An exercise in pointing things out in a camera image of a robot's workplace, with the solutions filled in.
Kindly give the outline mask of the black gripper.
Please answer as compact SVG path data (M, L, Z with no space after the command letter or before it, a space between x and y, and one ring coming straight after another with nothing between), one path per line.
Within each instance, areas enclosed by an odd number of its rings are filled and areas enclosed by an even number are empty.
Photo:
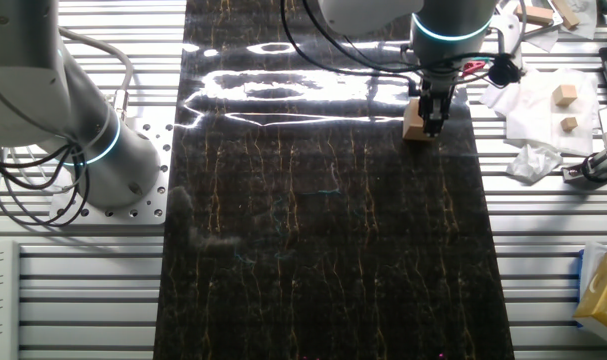
M425 124L424 133L428 137L438 137L441 133L444 122L449 118L455 87L455 81L450 77L422 78L417 114Z

